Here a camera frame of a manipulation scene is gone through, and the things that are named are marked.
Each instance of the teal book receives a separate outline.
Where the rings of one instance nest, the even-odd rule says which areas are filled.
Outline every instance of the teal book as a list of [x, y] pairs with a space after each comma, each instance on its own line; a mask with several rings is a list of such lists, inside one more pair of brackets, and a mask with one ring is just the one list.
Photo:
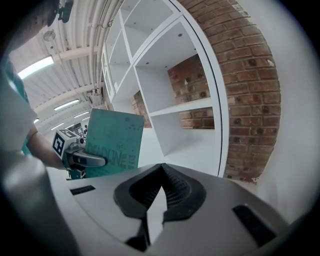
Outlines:
[[138, 168], [144, 117], [137, 114], [92, 109], [85, 152], [104, 157], [107, 165], [86, 167], [85, 177], [117, 174]]

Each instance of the black slot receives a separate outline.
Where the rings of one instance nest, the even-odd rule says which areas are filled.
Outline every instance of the black slot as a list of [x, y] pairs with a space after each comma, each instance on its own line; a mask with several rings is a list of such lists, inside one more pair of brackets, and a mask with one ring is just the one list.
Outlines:
[[234, 207], [233, 212], [251, 234], [259, 247], [265, 245], [276, 235], [245, 205]]
[[79, 195], [85, 192], [89, 192], [91, 190], [95, 190], [96, 188], [94, 186], [83, 186], [83, 187], [79, 187], [79, 188], [74, 188], [74, 189], [70, 189], [70, 192], [72, 195]]

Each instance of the white shelving unit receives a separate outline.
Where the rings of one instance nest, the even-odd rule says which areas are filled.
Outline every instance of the white shelving unit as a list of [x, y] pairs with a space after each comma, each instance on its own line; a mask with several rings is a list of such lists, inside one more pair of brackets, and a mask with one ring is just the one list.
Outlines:
[[[155, 135], [161, 150], [159, 158], [154, 159], [217, 176], [221, 144], [216, 138], [221, 134], [216, 130], [183, 129], [179, 118], [179, 112], [213, 107], [213, 98], [177, 104], [168, 75], [169, 69], [198, 54], [209, 88], [216, 86], [206, 52], [182, 13], [169, 0], [125, 0], [103, 53], [102, 68], [114, 110], [133, 113], [131, 98], [141, 91], [152, 125], [145, 130], [152, 129], [150, 134]], [[148, 152], [144, 145], [154, 144], [146, 142], [147, 138], [142, 140], [141, 153]]]

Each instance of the person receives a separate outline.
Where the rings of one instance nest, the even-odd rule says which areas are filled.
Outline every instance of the person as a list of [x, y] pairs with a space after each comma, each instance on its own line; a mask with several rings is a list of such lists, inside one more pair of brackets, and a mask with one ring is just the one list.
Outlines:
[[[9, 80], [16, 86], [16, 91], [28, 102], [28, 97], [24, 89], [24, 83], [18, 76], [14, 66], [10, 62], [9, 53], [24, 45], [45, 26], [50, 26], [55, 20], [58, 11], [59, 0], [43, 0], [36, 8], [27, 15], [24, 22], [14, 34], [11, 43], [8, 46], [7, 53], [2, 60], [2, 68]], [[32, 125], [27, 138], [22, 146], [22, 152], [25, 155], [33, 155], [40, 159], [47, 167], [65, 169], [61, 159], [53, 151], [49, 143], [42, 134], [40, 134], [35, 125]]]

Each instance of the ceiling light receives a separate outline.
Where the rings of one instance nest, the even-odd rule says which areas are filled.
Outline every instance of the ceiling light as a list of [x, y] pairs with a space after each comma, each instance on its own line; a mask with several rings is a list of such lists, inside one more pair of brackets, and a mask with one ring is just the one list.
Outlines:
[[68, 127], [66, 127], [65, 129], [68, 129], [69, 127], [71, 127], [71, 126], [74, 126], [75, 124], [71, 124], [71, 125], [69, 125]]
[[60, 109], [62, 109], [62, 108], [64, 108], [64, 107], [66, 107], [66, 106], [69, 106], [69, 105], [71, 105], [71, 104], [75, 104], [75, 103], [77, 103], [77, 102], [79, 102], [79, 99], [75, 99], [75, 100], [73, 100], [73, 101], [67, 102], [66, 104], [63, 104], [63, 105], [61, 105], [61, 106], [57, 106], [57, 107], [54, 108], [54, 110], [55, 110], [55, 111], [60, 110]]
[[54, 59], [52, 58], [52, 56], [46, 57], [46, 58], [39, 60], [38, 62], [28, 66], [27, 68], [25, 68], [21, 72], [19, 72], [18, 76], [21, 79], [24, 79], [27, 76], [31, 75], [32, 73], [34, 73], [40, 69], [43, 69], [44, 67], [52, 65], [53, 63], [54, 63]]
[[51, 131], [52, 130], [54, 130], [54, 129], [56, 129], [56, 128], [58, 128], [59, 126], [62, 126], [62, 125], [64, 125], [65, 123], [63, 122], [63, 123], [60, 123], [59, 125], [57, 125], [56, 127], [53, 127], [52, 129], [51, 129]]
[[78, 118], [78, 117], [80, 117], [80, 116], [82, 116], [82, 115], [85, 115], [85, 114], [88, 114], [88, 113], [89, 113], [89, 111], [84, 112], [84, 113], [82, 113], [82, 114], [78, 114], [78, 115], [76, 115], [74, 118]]

